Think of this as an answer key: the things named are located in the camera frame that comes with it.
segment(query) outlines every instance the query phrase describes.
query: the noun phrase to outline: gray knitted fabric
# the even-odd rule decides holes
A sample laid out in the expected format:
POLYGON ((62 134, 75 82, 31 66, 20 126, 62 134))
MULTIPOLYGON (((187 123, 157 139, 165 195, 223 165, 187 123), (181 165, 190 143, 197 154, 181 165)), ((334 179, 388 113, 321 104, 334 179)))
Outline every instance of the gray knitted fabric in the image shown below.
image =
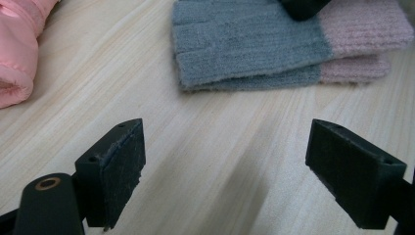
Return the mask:
POLYGON ((173 37, 183 89, 270 89, 318 82, 318 64, 332 57, 319 21, 297 23, 278 3, 252 2, 175 3, 173 37))

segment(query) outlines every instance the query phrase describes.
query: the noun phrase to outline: wood grain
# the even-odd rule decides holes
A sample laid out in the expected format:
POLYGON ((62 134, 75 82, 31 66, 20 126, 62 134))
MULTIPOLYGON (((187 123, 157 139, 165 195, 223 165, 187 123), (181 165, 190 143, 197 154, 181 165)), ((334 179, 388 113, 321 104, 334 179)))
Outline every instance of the wood grain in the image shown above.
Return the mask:
MULTIPOLYGON (((411 1, 401 1, 413 20, 411 1)), ((142 118, 147 165, 108 234, 392 234, 358 229, 304 164, 313 118, 415 164, 415 46, 370 85, 182 93, 173 0, 64 0, 39 37, 35 89, 0 110, 0 214, 38 176, 73 162, 119 122, 142 118)), ((102 234, 87 228, 87 234, 102 234)))

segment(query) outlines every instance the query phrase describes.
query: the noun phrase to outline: black object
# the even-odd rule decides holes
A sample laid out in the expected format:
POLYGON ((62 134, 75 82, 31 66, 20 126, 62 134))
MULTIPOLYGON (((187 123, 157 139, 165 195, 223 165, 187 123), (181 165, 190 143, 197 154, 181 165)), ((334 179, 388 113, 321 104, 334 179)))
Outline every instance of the black object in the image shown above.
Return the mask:
POLYGON ((415 234, 415 187, 403 180, 406 164, 348 129, 315 119, 305 163, 359 228, 415 234))
POLYGON ((305 21, 314 17, 330 0, 280 0, 291 18, 305 21))
POLYGON ((114 228, 146 163, 141 119, 111 129, 76 162, 76 173, 49 174, 23 190, 19 209, 0 217, 0 234, 84 234, 114 228))

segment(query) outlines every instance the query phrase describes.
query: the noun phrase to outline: pink jacket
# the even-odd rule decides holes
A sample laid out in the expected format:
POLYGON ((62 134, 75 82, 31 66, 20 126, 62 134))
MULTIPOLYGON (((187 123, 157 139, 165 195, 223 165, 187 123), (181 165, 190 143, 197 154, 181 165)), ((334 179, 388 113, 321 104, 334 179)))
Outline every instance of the pink jacket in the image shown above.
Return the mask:
POLYGON ((37 36, 58 0, 0 0, 0 109, 29 97, 37 69, 37 36))

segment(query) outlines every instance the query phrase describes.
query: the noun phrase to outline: wooden table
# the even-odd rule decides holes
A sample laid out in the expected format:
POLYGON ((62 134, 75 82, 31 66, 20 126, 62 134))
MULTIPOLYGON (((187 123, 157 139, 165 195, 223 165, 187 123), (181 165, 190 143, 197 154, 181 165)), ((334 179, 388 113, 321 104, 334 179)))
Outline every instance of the wooden table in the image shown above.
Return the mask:
MULTIPOLYGON (((402 1, 413 19, 415 7, 402 1)), ((64 0, 39 37, 35 89, 0 110, 0 214, 36 177, 142 118, 147 165, 108 234, 392 234, 358 229, 304 164, 311 121, 343 125, 415 164, 415 46, 370 85, 183 93, 173 0, 64 0)), ((87 234, 102 229, 87 228, 87 234)))

